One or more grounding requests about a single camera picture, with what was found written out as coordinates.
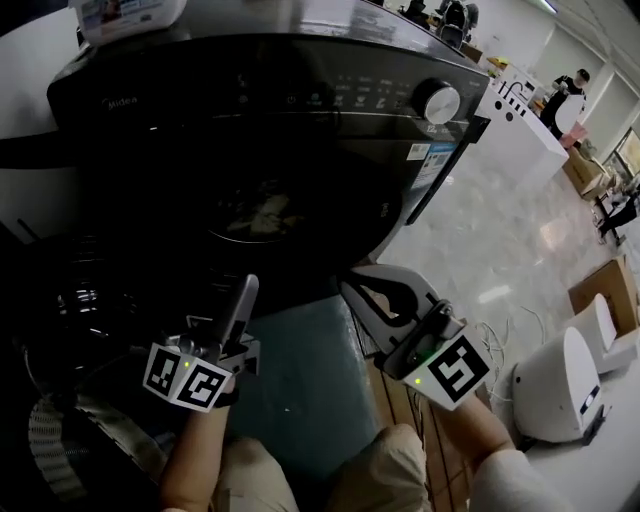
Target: control knob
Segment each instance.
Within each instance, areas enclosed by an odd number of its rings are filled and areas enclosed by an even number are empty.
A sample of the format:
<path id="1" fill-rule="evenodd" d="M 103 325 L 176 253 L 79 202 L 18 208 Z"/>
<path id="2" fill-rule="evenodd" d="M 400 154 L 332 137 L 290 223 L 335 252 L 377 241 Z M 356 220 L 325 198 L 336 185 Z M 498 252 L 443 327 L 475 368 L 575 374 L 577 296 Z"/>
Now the control knob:
<path id="1" fill-rule="evenodd" d="M 430 78 L 416 88 L 411 104 L 431 124 L 446 124 L 458 113 L 460 95 L 447 82 Z"/>

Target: forearm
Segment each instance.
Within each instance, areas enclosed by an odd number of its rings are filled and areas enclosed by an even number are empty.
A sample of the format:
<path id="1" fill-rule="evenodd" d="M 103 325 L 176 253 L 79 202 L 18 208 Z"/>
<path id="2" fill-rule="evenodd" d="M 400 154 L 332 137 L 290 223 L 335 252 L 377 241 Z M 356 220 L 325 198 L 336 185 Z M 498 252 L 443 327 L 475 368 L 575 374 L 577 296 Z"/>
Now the forearm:
<path id="1" fill-rule="evenodd" d="M 229 408 L 192 412 L 160 483 L 163 508 L 206 512 L 220 473 Z"/>
<path id="2" fill-rule="evenodd" d="M 491 454 L 515 448 L 502 422 L 475 395 L 454 411 L 437 406 L 433 410 L 449 441 L 474 472 Z"/>

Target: dark clothing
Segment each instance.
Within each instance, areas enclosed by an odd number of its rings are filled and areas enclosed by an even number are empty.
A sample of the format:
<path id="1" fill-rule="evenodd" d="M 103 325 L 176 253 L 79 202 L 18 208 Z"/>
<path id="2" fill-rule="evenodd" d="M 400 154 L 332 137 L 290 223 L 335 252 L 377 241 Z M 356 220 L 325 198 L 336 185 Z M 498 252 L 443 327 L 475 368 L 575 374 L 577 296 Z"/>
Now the dark clothing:
<path id="1" fill-rule="evenodd" d="M 563 135 L 563 133 L 556 126 L 556 114 L 558 112 L 558 109 L 562 106 L 562 104 L 566 101 L 567 96 L 569 96 L 570 94 L 582 94 L 585 99 L 587 98 L 587 95 L 584 93 L 584 91 L 582 89 L 578 89 L 575 86 L 575 84 L 573 83 L 573 78 L 567 75 L 563 75 L 554 80 L 554 83 L 558 85 L 560 85 L 562 82 L 565 82 L 567 84 L 566 91 L 556 91 L 556 93 L 551 96 L 551 99 L 549 100 L 549 103 L 547 103 L 547 106 L 544 107 L 544 110 L 540 113 L 540 121 L 542 121 L 542 124 L 549 128 L 549 131 L 558 140 L 560 140 L 560 137 L 562 137 Z"/>
<path id="2" fill-rule="evenodd" d="M 620 210 L 615 215 L 612 215 L 607 220 L 605 220 L 600 226 L 600 235 L 604 236 L 608 231 L 619 228 L 620 226 L 624 226 L 628 222 L 631 222 L 638 216 L 636 212 L 636 206 L 634 198 L 631 197 L 627 201 L 627 204 L 624 205 L 624 208 Z"/>

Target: control panel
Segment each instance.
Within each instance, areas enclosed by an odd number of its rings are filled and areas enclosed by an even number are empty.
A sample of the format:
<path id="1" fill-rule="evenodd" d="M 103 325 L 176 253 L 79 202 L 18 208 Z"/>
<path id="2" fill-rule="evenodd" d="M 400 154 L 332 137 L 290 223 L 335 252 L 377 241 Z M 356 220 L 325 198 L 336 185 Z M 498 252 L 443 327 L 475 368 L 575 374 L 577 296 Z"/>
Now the control panel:
<path id="1" fill-rule="evenodd" d="M 155 130 L 304 113 L 464 124 L 488 83 L 427 54 L 291 35 L 205 38 L 98 57 L 49 87 L 61 129 Z"/>

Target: khaki pants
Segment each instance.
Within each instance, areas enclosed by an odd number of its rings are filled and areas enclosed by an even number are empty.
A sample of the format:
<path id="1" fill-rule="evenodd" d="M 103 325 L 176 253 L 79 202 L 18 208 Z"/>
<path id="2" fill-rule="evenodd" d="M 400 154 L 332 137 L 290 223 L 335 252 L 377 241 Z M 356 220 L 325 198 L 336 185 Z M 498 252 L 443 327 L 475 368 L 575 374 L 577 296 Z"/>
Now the khaki pants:
<path id="1" fill-rule="evenodd" d="M 343 465 L 327 512 L 428 512 L 425 481 L 420 440 L 397 425 Z M 298 512 L 280 465 L 253 439 L 225 450 L 214 503 L 216 512 Z"/>

